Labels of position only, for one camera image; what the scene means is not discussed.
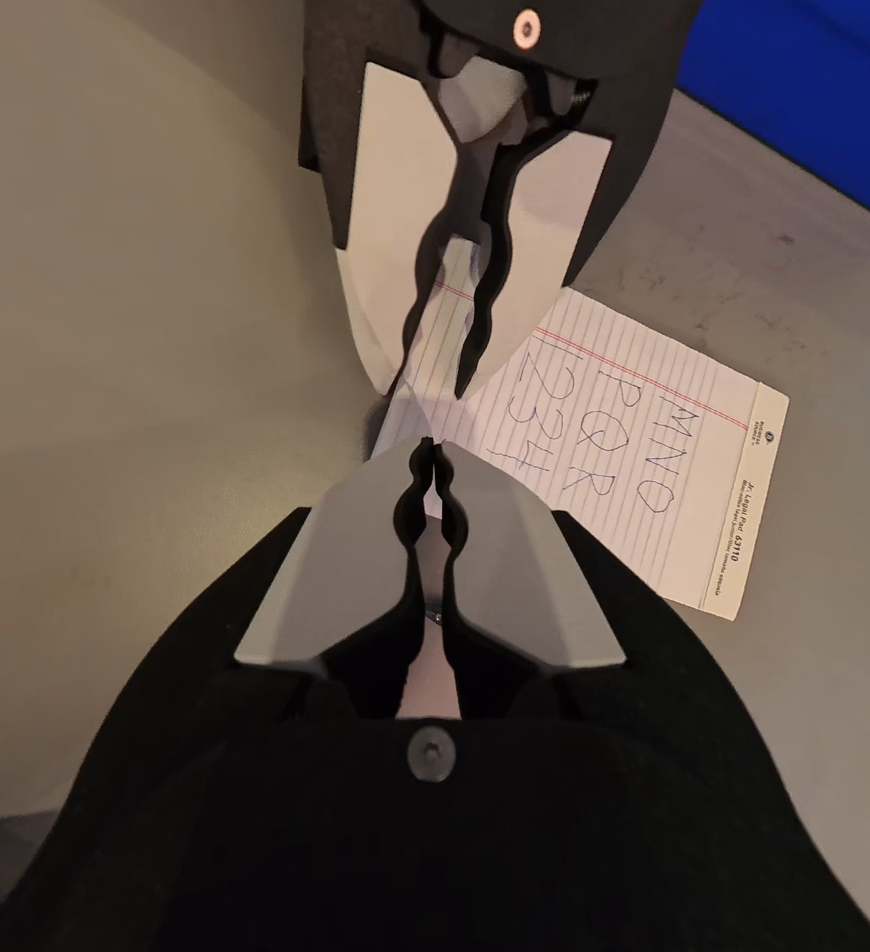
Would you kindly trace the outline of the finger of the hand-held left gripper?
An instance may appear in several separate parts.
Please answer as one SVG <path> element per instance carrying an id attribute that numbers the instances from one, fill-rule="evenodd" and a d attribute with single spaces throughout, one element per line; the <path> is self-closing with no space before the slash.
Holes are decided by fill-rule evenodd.
<path id="1" fill-rule="evenodd" d="M 379 393 L 400 373 L 417 253 L 456 167 L 456 145 L 422 84 L 367 64 L 349 232 L 336 256 L 357 354 Z"/>
<path id="2" fill-rule="evenodd" d="M 486 384 L 556 302 L 611 149 L 607 138 L 566 128 L 500 149 L 481 209 L 490 252 L 459 357 L 457 399 Z"/>

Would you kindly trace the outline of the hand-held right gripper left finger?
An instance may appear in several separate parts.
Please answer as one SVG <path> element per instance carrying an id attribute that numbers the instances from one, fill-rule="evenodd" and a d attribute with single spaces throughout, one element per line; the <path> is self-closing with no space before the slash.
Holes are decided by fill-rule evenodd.
<path id="1" fill-rule="evenodd" d="M 235 651 L 260 668 L 325 672 L 329 652 L 420 581 L 434 443 L 410 437 L 329 488 L 304 518 Z"/>

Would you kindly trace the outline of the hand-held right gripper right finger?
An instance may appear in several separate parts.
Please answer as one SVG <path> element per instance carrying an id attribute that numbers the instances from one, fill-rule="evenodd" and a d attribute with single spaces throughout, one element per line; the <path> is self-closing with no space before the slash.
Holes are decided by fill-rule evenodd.
<path id="1" fill-rule="evenodd" d="M 445 645 L 545 674 L 614 667 L 624 650 L 564 539 L 534 492 L 452 442 L 435 447 Z"/>

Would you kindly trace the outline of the white lined notepad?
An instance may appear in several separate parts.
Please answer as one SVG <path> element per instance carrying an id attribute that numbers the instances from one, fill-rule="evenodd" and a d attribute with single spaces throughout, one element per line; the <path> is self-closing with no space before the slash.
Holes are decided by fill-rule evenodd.
<path id="1" fill-rule="evenodd" d="M 453 442 L 568 512 L 667 600 L 734 621 L 789 399 L 566 289 L 478 392 L 454 394 L 478 247 L 453 237 L 372 455 Z"/>

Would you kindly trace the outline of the blue plastic bin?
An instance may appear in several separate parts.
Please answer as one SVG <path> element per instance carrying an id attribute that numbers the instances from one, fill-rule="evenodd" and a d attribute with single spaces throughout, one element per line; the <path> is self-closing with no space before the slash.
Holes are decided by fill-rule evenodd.
<path id="1" fill-rule="evenodd" d="M 870 1 L 706 1 L 680 90 L 870 210 Z"/>

